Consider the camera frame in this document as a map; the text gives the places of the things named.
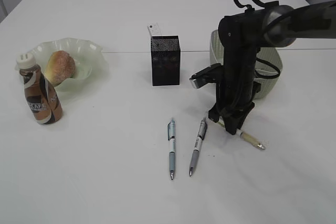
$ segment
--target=green basket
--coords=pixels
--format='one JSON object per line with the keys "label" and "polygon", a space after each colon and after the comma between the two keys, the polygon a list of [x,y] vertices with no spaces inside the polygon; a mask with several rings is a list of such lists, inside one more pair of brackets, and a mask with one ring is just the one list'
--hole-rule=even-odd
{"label": "green basket", "polygon": [[[223,64],[223,56],[224,56],[224,47],[219,40],[218,31],[215,30],[211,33],[210,39],[210,64],[221,63]],[[282,71],[282,62],[278,51],[275,48],[261,48],[260,52],[257,54],[257,57],[262,60],[267,60]],[[256,62],[256,70],[266,76],[272,76],[277,74],[273,68],[262,64],[260,62]],[[256,82],[261,84],[261,90],[258,92],[254,99],[264,98],[274,87],[275,83],[278,81],[278,78],[272,80],[265,80],[261,78],[255,78]]]}

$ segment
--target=pen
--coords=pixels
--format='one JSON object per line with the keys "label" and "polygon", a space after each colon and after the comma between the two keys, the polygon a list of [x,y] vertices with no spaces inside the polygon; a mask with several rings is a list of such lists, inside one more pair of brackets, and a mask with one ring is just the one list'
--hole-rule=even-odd
{"label": "pen", "polygon": [[169,174],[173,180],[175,176],[175,152],[176,152],[176,140],[175,140],[175,120],[172,118],[168,124],[168,141],[169,141]]}
{"label": "pen", "polygon": [[[224,121],[222,118],[219,118],[219,121],[217,122],[220,126],[225,127]],[[254,146],[257,149],[265,150],[265,146],[261,144],[255,137],[251,136],[250,134],[247,134],[246,132],[237,129],[236,135],[239,136],[241,139],[246,141],[247,143],[250,143],[252,146]]]}
{"label": "pen", "polygon": [[190,162],[190,166],[189,166],[189,176],[192,176],[193,173],[196,170],[196,165],[197,165],[197,161],[198,161],[198,156],[199,156],[199,152],[201,150],[201,146],[202,146],[202,141],[204,140],[204,136],[205,136],[205,132],[207,129],[207,124],[206,124],[206,117],[204,117],[201,121],[200,127],[198,129],[198,134],[197,134],[197,138],[196,138],[196,143],[195,143],[195,147],[194,147],[194,151],[193,151],[193,155],[191,157],[191,162]]}

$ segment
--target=coffee bottle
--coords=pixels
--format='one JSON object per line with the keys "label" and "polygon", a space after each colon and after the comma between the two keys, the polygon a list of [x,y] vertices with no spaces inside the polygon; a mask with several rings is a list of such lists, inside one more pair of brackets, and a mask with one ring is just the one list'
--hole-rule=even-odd
{"label": "coffee bottle", "polygon": [[41,67],[32,54],[20,55],[16,59],[23,77],[27,103],[39,124],[57,122],[63,110],[53,85],[44,77]]}

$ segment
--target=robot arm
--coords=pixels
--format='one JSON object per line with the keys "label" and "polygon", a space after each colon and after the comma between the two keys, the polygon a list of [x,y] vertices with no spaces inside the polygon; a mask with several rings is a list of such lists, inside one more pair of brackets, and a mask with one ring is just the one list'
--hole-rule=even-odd
{"label": "robot arm", "polygon": [[[279,6],[278,1],[252,1],[263,9],[255,10],[234,0],[238,7],[247,9],[225,16],[219,23],[218,35],[225,48],[224,65],[212,65],[190,78],[195,88],[216,83],[216,104],[208,115],[215,122],[221,116],[226,131],[232,135],[254,108],[252,100],[260,91],[254,77],[273,79],[280,75],[275,66],[257,58],[261,47],[286,47],[296,38],[336,38],[336,1],[298,9]],[[257,60],[273,67],[278,74],[260,75],[255,71]]]}

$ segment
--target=pen grip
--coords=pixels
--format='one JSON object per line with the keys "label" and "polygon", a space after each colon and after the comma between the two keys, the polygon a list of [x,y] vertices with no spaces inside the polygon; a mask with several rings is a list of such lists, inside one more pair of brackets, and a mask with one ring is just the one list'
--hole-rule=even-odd
{"label": "pen grip", "polygon": [[242,132],[240,137],[245,140],[247,143],[250,143],[254,147],[257,147],[258,144],[260,144],[259,140],[257,140],[255,137],[251,136],[250,134],[247,134],[246,132]]}
{"label": "pen grip", "polygon": [[194,150],[193,155],[191,157],[191,161],[190,161],[190,167],[196,169],[199,154],[200,153],[198,150]]}
{"label": "pen grip", "polygon": [[169,170],[175,170],[175,152],[169,153]]}

